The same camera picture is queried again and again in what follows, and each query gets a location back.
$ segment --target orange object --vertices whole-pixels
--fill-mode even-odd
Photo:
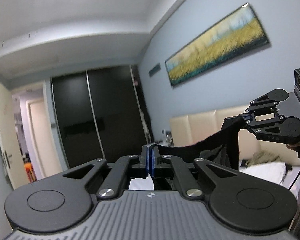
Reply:
[[[26,173],[28,175],[28,179],[30,182],[34,182],[37,181],[37,178],[34,174],[33,168],[32,168],[32,164],[31,163],[25,163],[24,164],[25,169],[26,169]]]

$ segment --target bed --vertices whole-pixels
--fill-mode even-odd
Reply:
[[[211,110],[197,114],[186,114],[170,119],[170,128],[174,146],[182,147],[197,143],[221,129],[223,120],[226,117],[237,116],[244,113],[249,105],[235,106],[221,110]],[[257,118],[257,121],[269,119],[271,116],[265,115]],[[270,152],[278,155],[283,163],[292,166],[291,171],[287,171],[280,184],[289,188],[300,170],[300,160],[295,151],[289,150],[285,144],[259,141],[247,130],[240,130],[239,137],[239,159],[251,159],[254,154],[260,152]],[[290,190],[298,201],[300,207],[300,176]]]
[[[269,162],[252,165],[250,167],[239,167],[239,171],[260,179],[268,180],[289,189],[300,171],[300,165],[291,166],[284,162]],[[290,191],[300,205],[300,175]]]

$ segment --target white bedsheet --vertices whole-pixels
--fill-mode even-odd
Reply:
[[[289,188],[291,183],[296,178],[300,171],[300,166],[292,166],[292,171],[286,174],[286,167],[284,162],[271,162],[258,165],[252,165],[248,168],[239,168],[239,171],[255,176],[260,179],[268,180],[270,182]],[[290,190],[296,197],[298,203],[300,202],[300,175]]]
[[[240,167],[239,171],[276,184],[281,184],[286,173],[286,164],[284,162],[263,163],[251,165],[248,168]]]

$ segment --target sliding wardrobe door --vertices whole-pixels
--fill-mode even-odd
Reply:
[[[137,154],[146,144],[130,67],[88,71],[91,99],[108,162]]]
[[[57,123],[69,167],[103,158],[86,72],[52,78],[51,84]]]

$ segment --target door handle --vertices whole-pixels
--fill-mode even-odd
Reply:
[[[8,164],[7,164],[7,162],[6,162],[6,158],[2,155],[2,160],[3,160],[3,164],[4,164],[4,166],[5,167],[7,167],[8,166]]]
[[[11,169],[11,167],[10,167],[10,162],[9,162],[9,158],[8,158],[8,155],[7,155],[7,151],[4,151],[4,155],[5,155],[5,157],[6,157],[6,161],[7,161],[7,164],[8,164],[8,168],[9,168],[9,170]]]

